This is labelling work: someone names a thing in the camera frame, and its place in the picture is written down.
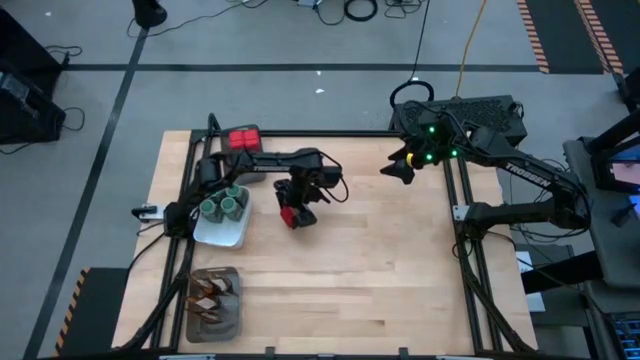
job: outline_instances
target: aluminum frame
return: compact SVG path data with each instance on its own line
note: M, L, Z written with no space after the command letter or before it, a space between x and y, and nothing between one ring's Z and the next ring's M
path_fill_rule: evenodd
M182 178L182 186L181 191L184 191L188 182L192 175L192 168L195 161L195 152L196 148L200 142L204 142L204 152L203 155L208 154L211 149L211 143L214 138L220 136L220 129L215 130L192 130L191 137L189 140L189 150L187 152L187 159L185 162L185 170ZM260 134L262 137L355 137L355 138L396 138L398 137L398 133L392 130L261 130ZM458 161L459 169L460 169L460 177L462 182L462 189L464 193L465 202L467 204L473 202L473 194L471 191L471 184L469 180L469 175L466 167L466 162L463 158L460 158ZM453 173L451 169L451 163L446 160L443 162L444 165L444 175L445 181L447 185L447 193L449 196L449 205L450 209L453 209L454 205L457 205L457 196L456 189L454 184ZM454 225L455 232L455 241L458 243L464 242L464 238L462 233L455 227L455 222L452 222ZM161 289L161 294L164 294L168 284L171 281L173 270L175 267L175 255L178 249L179 239L172 238L169 246L169 250L167 252L167 262L165 263L164 274L163 274L163 287ZM194 246L193 239L187 240L187 249L189 247ZM486 265L486 258L484 256L484 249L482 248L481 242L477 242L475 244L476 247L476 262L478 273L480 275L480 280L483 288L493 300L491 294L491 285L489 281L489 275ZM185 258L184 261L191 261L191 258ZM464 262L461 259L460 261L461 271L464 269ZM339 355L339 354L286 354L280 355L276 354L276 349L274 347L265 348L264 354L210 354L213 355L215 359L461 359L461 358L492 358L492 359L577 359L571 357L563 357L563 356L553 356L553 355L542 355L542 354L529 354L529 353L514 353L502 350L502 344L500 340L500 333L493 323L493 321L487 317L489 321L490 328L490 336L491 343L494 347L494 350L484 349L482 343L482 334L480 332L478 313L476 308L475 297L471 289L464 284L465 288L465 300L467 307L467 314L469 318L469 327L471 331L472 343L474 348L475 356L464 356L464 357L454 357L454 356L432 356L432 355L423 355L423 356L414 356L409 355L409 350L407 348L399 348L398 355ZM178 296L184 297L186 293L186 287L180 292ZM182 311L183 302L177 301L176 303L176 311L174 321L171 327L171 342L170 342L170 350L177 353L178 345L180 341L180 334L182 331L182 319L183 319L183 311ZM161 338L163 330L162 322L160 322L153 335L151 348L158 348L159 339Z

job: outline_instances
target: red object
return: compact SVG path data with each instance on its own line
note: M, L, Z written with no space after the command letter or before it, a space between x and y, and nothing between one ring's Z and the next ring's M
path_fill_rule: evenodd
M244 149L244 131L232 131L229 134L229 140L231 142L231 150L243 150Z
M296 228L296 214L290 206L283 206L282 209L280 209L280 217L288 227L292 229Z
M260 151L260 133L258 130L238 130L229 134L231 150Z
M247 130L244 132L244 146L250 151L260 151L260 135L258 130Z

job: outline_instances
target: black equipment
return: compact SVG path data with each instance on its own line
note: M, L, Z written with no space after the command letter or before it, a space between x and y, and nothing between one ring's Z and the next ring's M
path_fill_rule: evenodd
M433 116L433 112L448 111L467 124L467 127L484 126L499 132L512 146L518 145L527 136L521 106L509 95L440 101L432 101L433 97L430 95L429 101L409 101L398 105L395 103L395 94L404 87L398 87L389 98L391 107L395 110L391 118L391 130L401 129L400 126L404 123L415 123L425 113Z
M13 70L0 63L0 144L58 140L65 112Z
M473 101L478 103L485 100L477 98ZM485 167L504 169L553 195L540 203L501 206L473 203L458 206L454 209L456 221L470 239L482 239L489 228L498 224L548 221L565 229L588 228L590 214L586 194L574 174L561 172L515 149L503 133L480 125L472 114L468 115L467 121L461 121L448 111L448 107L433 110L437 106L432 103L429 105L408 101L399 108L400 115L397 118L404 121L399 120L397 127L405 146L389 156L394 163L381 169L382 174L398 177L405 184L410 184L415 176L414 169L437 165L442 160L464 155L466 160ZM409 106L422 109L413 121L402 115ZM512 113L504 114L505 118L515 116L517 106L510 111Z
M51 98L65 65L0 8L0 144L58 140L66 116Z
M609 324L610 335L620 358L640 359L640 314L618 313L611 314L611 317L616 328Z
M133 0L136 24L144 29L158 26L167 20L165 10L158 0Z
M0 63L8 64L50 100L67 61L59 64L0 6Z
M215 153L201 159L185 193L165 209L165 232L176 237L190 236L195 226L194 209L207 196L230 186L246 173L289 173L290 180L273 184L280 216L292 229L313 225L317 219L307 204L320 200L329 203L320 189L332 189L340 181L344 182L342 167L337 163L336 166L323 165L323 157L327 156L318 149L304 148L294 153ZM224 176L223 163L230 169Z
M640 163L640 110L635 110L595 139L585 139L591 154L596 187L629 194L640 193L640 184L619 176L625 166Z

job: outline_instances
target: metal extrusion rail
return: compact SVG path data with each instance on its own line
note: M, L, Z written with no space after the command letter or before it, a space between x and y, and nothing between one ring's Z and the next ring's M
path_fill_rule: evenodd
M383 131L379 131L379 130L372 130L372 131L367 131L367 130L346 130L346 131L333 131L333 130L262 130L261 132L261 136L263 137L379 137L379 138L395 138L398 136L398 134L394 131L388 131L388 130L383 130ZM191 178L192 175L192 169L193 169L193 165L195 163L195 152L196 152L196 148L197 145L199 144L200 141L202 141L203 139L205 140L205 149L204 149L204 154L207 154L210 151L211 148L211 143L213 141L213 139L215 137L219 137L220 136L220 130L215 130L215 131L207 131L207 130L193 130L191 133L191 138L190 138L190 143L189 143L189 150L188 150L188 154L187 154L187 161L185 164L185 173L183 176L183 186L182 186L182 191L184 191L184 186L186 186L186 184L188 184L188 181ZM452 170L451 170L451 163L447 160L445 162L443 162L444 164L444 173L445 173L445 179L446 179L446 184L447 184L447 193L449 196L449 202L451 203L451 210L453 209L453 205L457 204L457 197L456 197L456 190L455 190L455 185L454 185L454 181L453 181L453 174L452 174ZM472 197L472 193L471 193L471 186L470 186L470 182L469 182L469 177L468 177L468 173L466 171L466 165L462 165L460 164L460 174L461 174L461 178L462 178L462 186L463 186L463 192L465 194L465 202L470 203L473 201L473 197ZM455 231L455 235L456 235L456 242L457 243L461 243L464 242L464 239L461 237L461 234L456 230ZM173 274L173 268L175 265L175 255L177 252L177 244L179 243L179 241L176 239L176 245L175 247L170 246L169 247L169 252L167 254L167 263L165 264L165 274L167 276L167 278L169 279L168 282L170 282L171 280L171 274ZM186 263L184 264L185 266L188 266L188 268L191 267L191 260L193 258L193 247L194 247L194 241L188 241L187 242L187 249L185 250L185 256L183 261L186 261ZM484 293L484 301L491 301L491 295L490 295L490 291L488 292L489 297L487 298L487 292L486 292L486 287L489 286L488 283L488 271L486 269L486 260L484 258L484 252L481 250L480 253L476 252L476 260L478 260L478 271L480 273L480 277L484 277L486 276L486 280L487 281L482 281L482 287L479 288L477 287L476 290L481 291L481 293ZM470 270L470 265L469 262L465 259L465 261L460 261L460 266L461 266L461 271L463 272L463 282L464 282L464 292L465 292L465 300L466 300L466 305L467 305L467 313L469 315L469 325L470 325L470 329L471 329L471 336L472 336L472 342L473 342L473 347L474 347L474 353L475 356L487 356L487 357L491 357L494 359L560 359L560 358L564 358L564 357L549 357L546 355L542 355L542 354L536 354L536 353L513 353L513 352L504 352L502 351L501 347L500 348L495 348L494 350L485 350L483 348L482 345L482 338L481 338L481 332L480 332L480 326L479 326L479 320L478 320L478 314L477 314L477 308L476 308L476 301L474 298L474 293L471 289L471 287L469 285L467 285L467 283L465 282L464 279L464 271L466 270ZM186 288L180 293L179 297L183 298L184 297L184 291L186 291ZM181 324L182 324L182 319L183 319L183 311L182 311L182 303L180 301L178 301L176 303L176 312L175 312L176 316L174 318L173 324L172 324L172 328L171 328L171 346L170 349L174 352L177 352L178 350L178 345L179 345L179 340L180 340L180 334L181 334ZM500 320L502 320L502 323L504 323L504 318L502 316L499 316ZM161 331L162 331L162 325L159 324L156 328L156 332L154 333L154 335L159 339L161 336ZM492 343L495 344L498 343L499 344L499 339L494 340L494 331L491 332L492 335ZM408 360L408 359L455 359L455 357L447 357L447 356L440 356L440 357L434 357L434 356L413 356L413 355L409 355L408 349L406 348L399 348L399 355L367 355L367 356L363 356L363 355L337 355L337 354L315 354L315 355L276 355L275 354L275 348L272 347L267 347L265 349L265 353L264 354L215 354L215 358L216 359L321 359L321 358L327 358L327 359L400 359L400 360Z

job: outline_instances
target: red block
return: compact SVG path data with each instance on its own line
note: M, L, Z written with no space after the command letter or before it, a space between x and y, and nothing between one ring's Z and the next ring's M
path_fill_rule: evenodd
M247 130L244 132L244 146L249 151L260 151L260 134L258 130Z
M229 134L229 140L231 143L232 150L243 150L244 149L244 131L232 131Z

